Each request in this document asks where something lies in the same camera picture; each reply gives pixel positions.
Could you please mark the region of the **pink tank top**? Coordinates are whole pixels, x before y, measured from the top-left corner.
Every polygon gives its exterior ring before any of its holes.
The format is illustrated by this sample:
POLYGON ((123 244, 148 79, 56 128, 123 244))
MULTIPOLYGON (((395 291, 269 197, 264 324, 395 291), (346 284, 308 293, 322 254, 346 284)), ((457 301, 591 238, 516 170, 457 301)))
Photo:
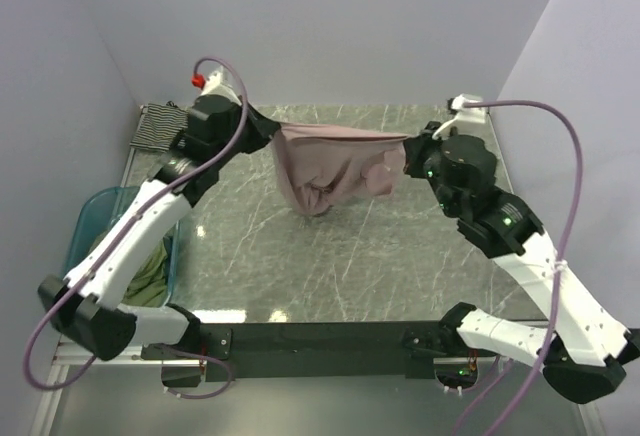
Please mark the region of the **pink tank top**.
POLYGON ((283 123, 270 143, 279 190, 304 216, 353 198, 388 196, 404 174, 408 139, 402 133, 283 123))

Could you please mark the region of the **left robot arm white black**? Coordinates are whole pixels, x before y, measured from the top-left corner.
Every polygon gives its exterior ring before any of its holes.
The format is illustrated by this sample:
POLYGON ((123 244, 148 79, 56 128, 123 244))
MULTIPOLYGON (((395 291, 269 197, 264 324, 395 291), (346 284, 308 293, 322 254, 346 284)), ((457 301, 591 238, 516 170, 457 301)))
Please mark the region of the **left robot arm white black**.
POLYGON ((166 233, 218 182, 221 169, 236 155, 267 146, 279 128, 243 101, 199 97, 117 223, 64 278, 41 283, 38 295, 52 326, 103 361, 135 343, 164 344, 179 358, 193 355, 200 345, 195 315, 171 304, 128 306, 124 295, 166 233))

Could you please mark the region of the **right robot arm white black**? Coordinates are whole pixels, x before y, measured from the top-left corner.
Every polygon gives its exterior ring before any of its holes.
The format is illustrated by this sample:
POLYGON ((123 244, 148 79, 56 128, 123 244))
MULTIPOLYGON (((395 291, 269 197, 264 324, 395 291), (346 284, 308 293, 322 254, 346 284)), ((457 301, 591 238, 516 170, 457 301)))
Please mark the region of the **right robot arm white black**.
POLYGON ((426 180, 443 214, 489 260, 508 273, 553 322, 552 333, 491 316, 459 303, 440 320, 439 343, 539 363, 547 383, 565 399, 586 404, 613 393, 624 367, 639 357, 639 331, 615 319, 560 260, 540 219, 518 196, 496 184, 497 157, 476 136, 434 135, 431 122, 404 144, 405 173, 426 180))

